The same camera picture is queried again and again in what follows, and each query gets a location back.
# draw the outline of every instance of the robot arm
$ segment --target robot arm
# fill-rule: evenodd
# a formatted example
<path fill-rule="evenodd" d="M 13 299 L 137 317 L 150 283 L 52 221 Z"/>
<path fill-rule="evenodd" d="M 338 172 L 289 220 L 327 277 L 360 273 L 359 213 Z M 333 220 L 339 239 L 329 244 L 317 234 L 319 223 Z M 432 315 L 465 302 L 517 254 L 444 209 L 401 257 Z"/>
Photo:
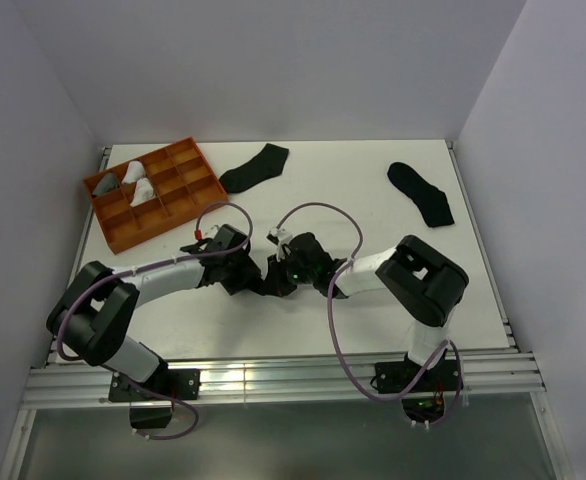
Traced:
<path fill-rule="evenodd" d="M 182 250 L 190 254 L 214 253 L 233 248 L 245 239 L 242 232 L 223 225 L 214 238 Z M 124 270 L 129 268 L 110 269 L 100 262 L 85 265 L 49 315 L 48 330 L 58 334 L 63 317 L 80 295 L 101 279 Z M 135 275 L 126 282 L 114 280 L 95 290 L 71 317 L 63 340 L 89 365 L 104 365 L 138 383 L 163 390 L 166 362 L 126 335 L 134 310 L 179 290 L 219 282 L 234 295 L 260 281 L 259 267 L 251 260 L 247 249 L 219 257 L 176 261 Z"/>
<path fill-rule="evenodd" d="M 269 239 L 278 245 L 280 259 L 269 259 L 269 267 L 273 267 L 269 273 L 280 278 L 280 291 L 293 291 L 298 284 L 311 283 L 327 295 L 328 284 L 344 259 L 332 259 L 311 233 L 293 238 L 288 232 L 273 231 Z M 278 269 L 283 273 L 273 273 Z M 356 260 L 337 279 L 335 295 L 346 298 L 388 289 L 415 319 L 408 358 L 422 366 L 446 338 L 453 310 L 468 283 L 468 275 L 461 267 L 409 235 L 396 247 Z M 442 355 L 444 352 L 428 368 L 437 365 Z"/>

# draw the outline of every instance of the gray sock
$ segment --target gray sock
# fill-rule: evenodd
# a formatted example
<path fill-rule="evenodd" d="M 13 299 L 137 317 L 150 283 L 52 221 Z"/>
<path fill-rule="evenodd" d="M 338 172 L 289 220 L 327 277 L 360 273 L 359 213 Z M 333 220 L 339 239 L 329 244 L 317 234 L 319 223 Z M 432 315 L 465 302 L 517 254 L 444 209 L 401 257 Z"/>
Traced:
<path fill-rule="evenodd" d="M 102 177 L 102 180 L 97 184 L 97 186 L 93 189 L 93 197 L 99 197 L 100 195 L 104 195 L 105 193 L 109 193 L 119 187 L 117 183 L 117 177 L 114 173 L 107 173 Z"/>

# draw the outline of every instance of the black sock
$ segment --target black sock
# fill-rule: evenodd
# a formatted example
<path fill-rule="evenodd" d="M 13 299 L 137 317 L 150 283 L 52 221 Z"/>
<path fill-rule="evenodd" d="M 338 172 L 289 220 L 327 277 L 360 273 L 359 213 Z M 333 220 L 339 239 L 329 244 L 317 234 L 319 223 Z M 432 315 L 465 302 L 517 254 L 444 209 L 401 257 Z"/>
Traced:
<path fill-rule="evenodd" d="M 413 200 L 429 227 L 443 227 L 455 223 L 446 194 L 424 180 L 411 167 L 396 162 L 391 164 L 386 175 L 400 192 Z"/>
<path fill-rule="evenodd" d="M 241 193 L 264 180 L 277 177 L 284 170 L 289 149 L 267 143 L 260 153 L 251 160 L 220 177 L 220 183 L 227 193 Z"/>

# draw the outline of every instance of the wire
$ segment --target wire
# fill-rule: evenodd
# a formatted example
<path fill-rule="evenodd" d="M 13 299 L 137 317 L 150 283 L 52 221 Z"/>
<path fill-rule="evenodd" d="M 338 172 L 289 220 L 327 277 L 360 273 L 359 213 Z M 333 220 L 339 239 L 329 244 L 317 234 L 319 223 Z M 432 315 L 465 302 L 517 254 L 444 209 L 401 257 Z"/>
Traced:
<path fill-rule="evenodd" d="M 393 402 L 397 402 L 397 401 L 401 400 L 402 398 L 404 398 L 413 389 L 413 387 L 417 384 L 417 382 L 420 381 L 420 379 L 422 378 L 422 375 L 424 375 L 424 373 L 428 369 L 429 365 L 431 365 L 431 363 L 446 349 L 446 347 L 449 344 L 451 345 L 451 347 L 453 348 L 453 351 L 455 352 L 455 358 L 456 358 L 456 361 L 457 361 L 457 370 L 458 370 L 458 372 L 460 372 L 460 362 L 461 362 L 461 360 L 460 360 L 460 354 L 459 354 L 459 351 L 457 350 L 457 347 L 450 340 L 443 340 L 437 346 L 437 348 L 431 354 L 431 356 L 426 360 L 426 362 L 424 363 L 424 365 L 422 365 L 422 367 L 417 372 L 417 374 L 415 375 L 415 377 L 413 378 L 413 380 L 411 380 L 408 383 L 408 385 L 401 392 L 399 392 L 399 393 L 397 393 L 397 394 L 395 394 L 393 396 L 390 396 L 390 397 L 381 397 L 379 395 L 375 395 L 375 394 L 371 393 L 370 391 L 368 391 L 357 380 L 357 378 L 355 377 L 355 375 L 353 375 L 353 372 L 351 371 L 351 368 L 349 367 L 348 363 L 346 362 L 346 359 L 344 357 L 344 354 L 342 353 L 342 349 L 340 348 L 340 344 L 339 344 L 339 341 L 338 341 L 338 338 L 337 338 L 337 332 L 335 330 L 335 320 L 333 318 L 333 292 L 335 290 L 335 283 L 337 282 L 337 280 L 340 277 L 340 275 L 342 275 L 342 273 L 344 273 L 348 268 L 350 268 L 353 265 L 353 262 L 355 261 L 355 255 L 360 251 L 360 248 L 362 247 L 362 244 L 364 242 L 364 235 L 362 234 L 362 229 L 360 228 L 360 226 L 358 225 L 358 223 L 355 221 L 355 219 L 353 219 L 353 217 L 351 217 L 351 215 L 349 215 L 348 213 L 346 213 L 341 208 L 338 208 L 338 207 L 336 207 L 334 205 L 330 205 L 328 203 L 323 203 L 323 202 L 308 202 L 308 203 L 303 203 L 301 205 L 298 205 L 293 210 L 291 210 L 289 213 L 287 213 L 286 215 L 284 215 L 284 217 L 282 218 L 282 220 L 280 220 L 280 222 L 277 224 L 277 228 L 281 228 L 282 225 L 284 224 L 284 222 L 291 215 L 293 215 L 295 212 L 297 212 L 298 210 L 301 210 L 302 208 L 305 208 L 305 207 L 311 207 L 311 206 L 326 207 L 326 208 L 329 208 L 331 210 L 334 210 L 334 211 L 336 211 L 338 213 L 341 213 L 347 219 L 350 220 L 350 222 L 355 227 L 355 230 L 357 231 L 357 234 L 358 234 L 358 237 L 359 237 L 358 238 L 358 243 L 357 243 L 356 247 L 353 249 L 353 252 L 351 253 L 350 258 L 344 263 L 344 265 L 342 265 L 335 272 L 335 274 L 331 278 L 331 281 L 329 282 L 328 292 L 327 292 L 327 295 L 326 295 L 326 311 L 327 311 L 328 322 L 329 322 L 329 332 L 331 333 L 331 341 L 333 342 L 333 348 L 335 350 L 335 355 L 337 356 L 338 362 L 340 363 L 340 366 L 342 367 L 342 370 L 344 371 L 344 373 L 346 374 L 346 376 L 350 380 L 350 382 L 353 384 L 353 386 L 362 395 L 364 395 L 365 397 L 367 397 L 370 400 L 373 400 L 373 401 L 376 401 L 376 402 L 381 402 L 381 403 L 393 403 Z M 452 408 L 454 408 L 457 405 L 457 401 L 458 401 L 458 398 L 459 398 L 459 395 L 460 395 L 461 388 L 462 388 L 462 375 L 461 375 L 461 373 L 459 373 L 458 374 L 457 389 L 456 389 L 456 392 L 455 392 L 455 398 L 453 400 L 453 404 L 451 405 Z M 430 425 L 433 426 L 433 425 L 436 425 L 436 424 L 440 423 L 446 416 L 447 416 L 447 413 L 445 412 L 445 414 L 439 420 L 434 421 Z"/>
<path fill-rule="evenodd" d="M 362 248 L 362 243 L 364 242 L 364 235 L 362 234 L 362 229 L 360 228 L 360 226 L 358 225 L 358 223 L 355 221 L 355 219 L 351 215 L 349 215 L 348 213 L 346 213 L 344 210 L 342 210 L 341 208 L 336 207 L 335 205 L 331 205 L 330 203 L 324 203 L 324 202 L 307 202 L 307 203 L 303 203 L 302 205 L 298 205 L 293 210 L 291 210 L 289 213 L 287 213 L 286 215 L 284 215 L 282 217 L 282 220 L 280 220 L 280 223 L 278 223 L 276 225 L 276 228 L 282 228 L 282 225 L 284 225 L 284 222 L 286 222 L 291 215 L 293 215 L 298 210 L 301 210 L 301 209 L 306 208 L 306 207 L 325 207 L 325 208 L 329 208 L 329 209 L 334 210 L 334 211 L 336 211 L 338 213 L 341 213 L 342 215 L 344 215 L 346 218 L 349 219 L 349 221 L 355 227 L 355 230 L 357 230 L 357 235 L 358 235 L 358 238 L 359 238 L 359 240 L 357 242 L 357 245 L 355 246 L 355 248 L 353 249 L 353 252 L 351 253 L 351 263 L 352 263 L 353 258 L 360 251 L 360 248 Z"/>
<path fill-rule="evenodd" d="M 158 268 L 166 267 L 166 266 L 171 265 L 176 262 L 186 262 L 189 260 L 198 260 L 200 258 L 220 257 L 223 255 L 229 255 L 231 253 L 237 252 L 238 250 L 244 248 L 244 246 L 250 242 L 251 236 L 253 235 L 253 220 L 251 219 L 251 216 L 249 215 L 249 213 L 246 210 L 244 210 L 239 205 L 236 205 L 235 203 L 213 202 L 213 203 L 210 203 L 209 205 L 207 205 L 202 210 L 202 212 L 200 213 L 200 215 L 197 218 L 197 221 L 195 223 L 196 232 L 199 232 L 199 230 L 200 230 L 200 222 L 202 220 L 202 216 L 206 212 L 208 212 L 211 208 L 216 207 L 216 206 L 220 206 L 220 205 L 228 205 L 230 207 L 233 207 L 233 208 L 239 210 L 246 217 L 246 220 L 247 220 L 248 226 L 249 226 L 249 231 L 246 235 L 246 238 L 239 245 L 237 245 L 233 248 L 229 248 L 228 250 L 221 250 L 219 252 L 199 253 L 199 254 L 195 254 L 195 255 L 184 255 L 182 257 L 177 257 L 177 259 L 175 259 L 175 260 L 173 258 L 166 259 L 166 260 L 160 260 L 158 262 L 143 265 L 142 267 L 139 267 L 138 269 L 126 270 L 123 272 L 115 273 L 113 275 L 109 275 L 108 277 L 105 277 L 102 280 L 94 283 L 88 289 L 86 289 L 86 291 L 84 293 L 82 293 L 82 295 L 80 295 L 77 298 L 77 300 L 75 300 L 75 302 L 73 302 L 73 304 L 71 305 L 71 308 L 68 309 L 64 318 L 62 319 L 62 323 L 60 324 L 60 328 L 58 329 L 57 338 L 56 338 L 56 349 L 57 349 L 58 355 L 67 361 L 81 360 L 81 358 L 79 356 L 67 355 L 64 352 L 64 335 L 66 333 L 66 329 L 68 327 L 68 324 L 69 324 L 71 318 L 73 317 L 73 314 L 77 311 L 79 306 L 82 305 L 82 303 L 84 303 L 88 298 L 90 298 L 91 294 L 93 292 L 95 292 L 98 288 L 100 288 L 102 285 L 105 285 L 105 284 L 112 282 L 113 280 L 116 280 L 116 279 L 127 278 L 130 276 L 136 275 L 137 273 L 145 273 L 145 272 L 149 272 L 151 270 L 156 270 Z M 102 365 L 102 366 L 104 368 L 106 368 L 107 370 L 110 370 L 114 373 L 116 372 L 115 370 L 113 370 L 112 368 L 109 368 L 106 365 Z M 188 428 L 186 428 L 185 430 L 183 430 L 179 433 L 176 433 L 173 435 L 151 435 L 147 432 L 136 430 L 136 433 L 138 435 L 140 435 L 144 438 L 148 438 L 150 440 L 174 440 L 176 438 L 180 438 L 185 435 L 188 435 L 189 433 L 191 433 L 195 429 L 195 427 L 197 426 L 197 424 L 200 420 L 200 415 L 199 415 L 197 409 L 193 405 L 190 405 L 183 400 L 178 400 L 177 398 L 171 398 L 166 395 L 162 395 L 161 393 L 157 393 L 157 392 L 153 392 L 151 390 L 148 390 L 148 389 L 142 387 L 141 385 L 139 385 L 133 379 L 129 378 L 127 375 L 124 375 L 120 372 L 117 372 L 117 373 L 119 373 L 120 377 L 125 382 L 127 382 L 133 389 L 135 389 L 138 393 L 147 395 L 149 397 L 157 398 L 158 400 L 166 400 L 166 401 L 171 402 L 171 404 L 177 403 L 178 405 L 186 408 L 191 413 L 193 413 L 193 416 L 194 416 L 193 423 Z"/>

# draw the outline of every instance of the white sock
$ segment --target white sock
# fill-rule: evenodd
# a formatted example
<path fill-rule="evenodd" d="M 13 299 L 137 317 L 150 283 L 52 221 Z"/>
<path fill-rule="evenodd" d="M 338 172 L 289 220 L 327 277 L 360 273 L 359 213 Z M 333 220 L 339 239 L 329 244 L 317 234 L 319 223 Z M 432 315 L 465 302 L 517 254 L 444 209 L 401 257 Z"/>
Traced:
<path fill-rule="evenodd" d="M 144 173 L 144 167 L 140 162 L 137 160 L 133 160 L 129 162 L 129 166 L 126 169 L 126 175 L 124 175 L 124 179 L 122 180 L 123 184 L 127 183 L 135 183 L 140 178 L 144 178 L 146 174 Z"/>
<path fill-rule="evenodd" d="M 135 185 L 135 193 L 133 194 L 133 200 L 131 201 L 131 206 L 135 207 L 140 203 L 147 202 L 155 198 L 155 191 L 153 190 L 153 186 L 148 178 L 143 178 L 138 180 L 137 184 Z"/>

